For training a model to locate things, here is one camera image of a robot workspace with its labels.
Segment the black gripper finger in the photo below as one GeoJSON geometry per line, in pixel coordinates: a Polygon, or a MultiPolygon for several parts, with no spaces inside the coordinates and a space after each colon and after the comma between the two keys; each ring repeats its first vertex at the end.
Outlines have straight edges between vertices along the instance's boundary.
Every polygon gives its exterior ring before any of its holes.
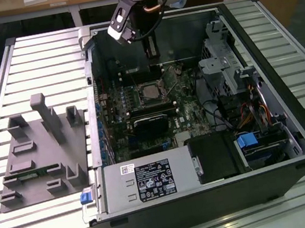
{"type": "Polygon", "coordinates": [[[159,48],[157,46],[157,39],[153,38],[153,42],[154,42],[155,56],[158,58],[160,57],[160,55],[159,55],[159,48]]]}
{"type": "Polygon", "coordinates": [[[147,59],[150,59],[151,57],[151,53],[150,53],[150,46],[149,46],[149,42],[148,42],[148,39],[143,39],[142,40],[142,43],[143,43],[143,50],[144,50],[144,53],[147,57],[147,59]]]}

